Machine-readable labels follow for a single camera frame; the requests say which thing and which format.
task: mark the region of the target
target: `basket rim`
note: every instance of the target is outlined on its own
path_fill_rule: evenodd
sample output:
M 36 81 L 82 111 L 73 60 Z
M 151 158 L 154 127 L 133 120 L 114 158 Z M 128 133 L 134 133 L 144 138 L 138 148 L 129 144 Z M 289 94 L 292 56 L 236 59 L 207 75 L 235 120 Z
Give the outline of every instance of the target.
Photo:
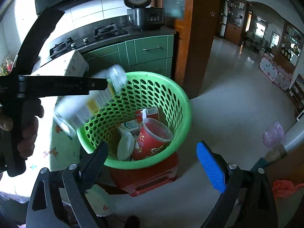
M 146 72 L 146 71 L 136 71 L 136 72 L 128 72 L 126 75 L 131 75 L 131 74 L 138 74 L 138 75 L 145 75 L 145 76 L 153 76 L 158 79 L 162 79 L 164 81 L 170 82 L 176 89 L 178 89 L 182 95 L 184 96 L 186 102 L 185 102 L 185 107 L 183 108 L 183 122 L 180 124 L 180 132 L 178 134 L 174 135 L 174 139 L 176 141 L 179 141 L 180 144 L 178 146 L 172 145 L 172 143 L 162 152 L 146 159 L 138 160 L 138 161 L 118 161 L 114 160 L 111 158 L 107 158 L 104 165 L 112 168 L 117 168 L 117 169 L 124 169 L 124 170 L 131 170 L 131 169 L 139 169 L 139 168 L 145 168 L 149 167 L 152 165 L 155 165 L 164 159 L 168 158 L 170 155 L 172 155 L 178 148 L 179 146 L 184 142 L 186 139 L 186 136 L 190 130 L 191 127 L 191 121 L 192 121 L 192 111 L 191 111 L 191 106 L 189 102 L 189 98 L 184 92 L 184 90 L 173 80 L 161 75 L 161 74 L 156 74 L 152 72 Z M 85 151 L 89 154 L 91 154 L 95 150 L 95 146 L 91 146 L 87 136 L 85 136 L 85 127 L 80 127 L 77 129 L 77 136 L 78 139 L 82 145 L 82 147 L 85 149 Z

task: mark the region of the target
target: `red plastic cup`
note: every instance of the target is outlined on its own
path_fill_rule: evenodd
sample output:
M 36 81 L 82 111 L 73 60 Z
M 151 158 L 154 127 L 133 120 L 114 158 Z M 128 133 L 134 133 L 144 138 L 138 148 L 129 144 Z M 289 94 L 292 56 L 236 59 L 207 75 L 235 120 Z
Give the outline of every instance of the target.
M 134 160 L 141 160 L 159 153 L 165 143 L 172 141 L 173 133 L 163 123 L 153 118 L 145 118 L 135 148 L 131 155 Z

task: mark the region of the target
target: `red container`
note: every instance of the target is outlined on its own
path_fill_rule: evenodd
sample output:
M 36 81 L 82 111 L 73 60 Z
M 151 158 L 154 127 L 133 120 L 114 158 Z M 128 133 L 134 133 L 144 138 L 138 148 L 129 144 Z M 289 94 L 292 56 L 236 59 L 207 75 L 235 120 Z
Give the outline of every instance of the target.
M 118 188 L 135 197 L 175 181 L 178 163 L 177 153 L 174 153 L 167 159 L 147 168 L 135 170 L 110 168 L 110 174 Z
M 145 118 L 142 125 L 135 143 L 135 149 L 131 155 L 134 160 L 156 155 L 162 151 L 165 143 L 173 139 L 170 129 L 158 120 Z

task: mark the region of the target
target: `drawer handle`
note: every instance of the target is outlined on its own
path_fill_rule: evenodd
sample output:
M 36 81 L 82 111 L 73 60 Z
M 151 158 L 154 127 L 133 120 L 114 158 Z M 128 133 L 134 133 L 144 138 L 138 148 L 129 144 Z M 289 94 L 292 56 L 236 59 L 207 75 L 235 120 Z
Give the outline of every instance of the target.
M 149 50 L 157 50 L 157 49 L 161 49 L 160 46 L 156 47 L 156 48 L 152 48 L 152 49 L 143 49 L 144 51 L 149 51 Z

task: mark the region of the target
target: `gas stove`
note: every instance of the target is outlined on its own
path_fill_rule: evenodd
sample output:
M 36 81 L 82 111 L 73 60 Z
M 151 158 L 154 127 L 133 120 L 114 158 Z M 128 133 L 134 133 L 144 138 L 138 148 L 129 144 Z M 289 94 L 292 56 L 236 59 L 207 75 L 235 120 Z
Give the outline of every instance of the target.
M 55 44 L 55 46 L 50 49 L 50 57 L 51 59 L 55 59 L 71 50 L 77 50 L 78 48 L 89 45 L 93 42 L 98 42 L 123 34 L 127 34 L 127 32 L 122 28 L 118 29 L 115 24 L 98 27 L 89 35 L 78 39 L 68 38 L 66 41 Z

